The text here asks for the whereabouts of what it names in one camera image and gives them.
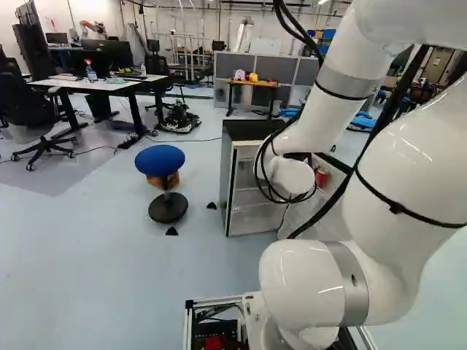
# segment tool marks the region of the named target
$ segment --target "computer monitor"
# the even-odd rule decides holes
[[[83,49],[102,51],[112,70],[133,67],[133,54],[129,42],[83,39],[81,44]]]
[[[46,33],[45,38],[49,44],[68,44],[66,33]]]

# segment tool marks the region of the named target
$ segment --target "desk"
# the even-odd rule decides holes
[[[128,82],[140,82],[141,86],[144,88],[149,88],[154,92],[154,99],[155,104],[154,106],[146,106],[145,109],[149,110],[149,108],[155,107],[155,113],[158,116],[158,122],[161,124],[163,122],[163,106],[162,106],[162,96],[163,92],[161,92],[161,85],[166,83],[169,76],[168,75],[154,75],[154,74],[146,74],[147,79],[141,80],[136,78],[123,78],[123,80]]]
[[[30,82],[30,85],[34,87],[42,87],[48,89],[51,87],[63,88],[59,93],[61,103],[64,105],[66,110],[66,116],[70,123],[70,128],[62,131],[61,133],[54,136],[59,138],[65,136],[74,131],[78,131],[81,128],[88,126],[86,122],[78,123],[76,115],[74,115],[73,106],[68,97],[70,93],[99,93],[108,96],[125,96],[130,102],[131,116],[133,117],[134,129],[139,138],[143,137],[145,127],[143,126],[141,116],[139,115],[138,103],[136,102],[135,89],[141,82],[126,82],[125,84],[107,84],[106,82],[86,82],[84,80],[77,80],[70,82],[68,80],[60,79],[46,79],[37,82]]]
[[[271,102],[269,102],[269,112],[268,112],[268,118],[272,118],[272,107],[274,105],[274,98],[276,96],[276,89],[279,87],[278,82],[266,82],[263,80],[259,80],[257,82],[248,82],[248,81],[240,81],[240,80],[234,80],[232,78],[229,78],[228,81],[228,111],[226,114],[226,117],[230,116],[232,112],[234,111],[234,108],[232,107],[232,88],[234,85],[251,85],[251,86],[261,86],[263,88],[270,88],[271,89]]]

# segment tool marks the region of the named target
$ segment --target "white wall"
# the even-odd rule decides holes
[[[201,2],[199,0],[193,0],[193,3],[196,8],[201,7]],[[160,1],[161,6],[179,6],[178,1]],[[262,37],[264,39],[276,39],[282,42],[281,53],[288,54],[290,52],[290,46],[292,43],[292,36],[288,34],[279,24],[277,17],[274,12],[271,11],[271,7],[266,8],[264,14],[260,10],[259,6],[249,6],[245,7],[242,5],[242,8],[233,8],[231,12],[228,9],[227,4],[223,4],[222,11],[220,12],[220,26],[218,19],[218,12],[215,9],[215,1],[206,2],[211,9],[204,11],[204,46],[209,48],[211,46],[211,41],[223,40],[227,44],[229,42],[230,47],[234,46],[236,32],[238,31],[240,22],[247,16],[251,17],[255,23],[253,27],[252,37]],[[147,37],[149,39],[156,39],[153,35],[155,32],[159,33],[169,33],[171,29],[176,29],[177,33],[185,32],[187,34],[197,34],[197,31],[202,32],[202,21],[201,21],[201,9],[196,9],[193,11],[191,4],[187,0],[182,0],[182,5],[184,7],[184,17],[179,8],[176,9],[165,9],[165,8],[144,8],[144,14],[146,19],[147,27]],[[330,5],[327,4],[312,9],[311,7],[306,7],[303,9],[299,22],[305,29],[329,29],[337,28],[340,23],[340,18],[337,17],[327,17],[327,16],[316,16],[312,12],[318,13],[321,15],[327,15],[330,13]],[[134,23],[134,13],[132,7],[135,9],[136,14],[136,23],[139,26],[140,33],[144,37],[144,25],[142,16],[139,15],[138,5],[133,5],[125,1],[123,5],[123,17],[126,23]],[[343,15],[345,9],[347,8],[346,4],[334,4],[332,11],[337,11],[337,15]],[[290,10],[297,17],[296,8],[291,7]],[[231,21],[230,27],[230,36],[229,36],[229,20]],[[161,46],[163,53],[164,49],[170,47],[169,39],[159,38],[161,40]],[[293,54],[298,52],[299,47],[301,46],[298,41],[296,41],[293,48]]]
[[[80,20],[103,22],[107,33],[113,36],[123,35],[123,23],[118,0],[69,0],[78,34],[81,34]],[[0,11],[0,44],[7,57],[17,59],[21,70],[28,71],[23,60],[12,25],[19,23],[15,17],[16,7],[24,4],[24,0],[8,0],[1,3]],[[35,0],[42,30],[47,32],[65,32],[72,28],[73,22],[66,0]],[[55,20],[55,28],[50,19]]]

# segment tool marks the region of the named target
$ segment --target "gray floor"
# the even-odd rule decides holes
[[[142,108],[153,99],[138,101],[153,120]],[[88,112],[82,96],[72,103]],[[220,137],[225,110],[188,103],[201,127],[158,141]],[[129,119],[126,100],[112,98],[112,108]],[[80,149],[124,139],[93,125]],[[24,160],[0,164],[0,349],[180,349],[186,299],[258,290],[260,254],[274,235],[226,238],[220,212],[206,209],[218,198],[220,140],[172,143],[186,154],[178,191],[190,203],[178,237],[147,216],[161,191],[134,157],[152,144],[145,139],[115,156],[99,149],[75,160],[47,157],[35,173]],[[0,140],[4,159],[15,149]]]

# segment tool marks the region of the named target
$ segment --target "gray partition panel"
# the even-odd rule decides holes
[[[273,79],[282,84],[292,84],[297,58],[258,56],[256,73],[261,79]]]
[[[290,95],[290,86],[281,86],[276,89],[276,100],[282,101],[281,107],[286,107]],[[253,106],[269,106],[271,101],[271,89],[268,87],[258,87],[253,88],[253,96],[251,104]]]
[[[313,85],[319,69],[318,59],[301,59],[298,65],[295,84],[306,86]]]
[[[255,65],[254,55],[230,54],[216,52],[216,78],[230,78],[237,69],[253,71]]]

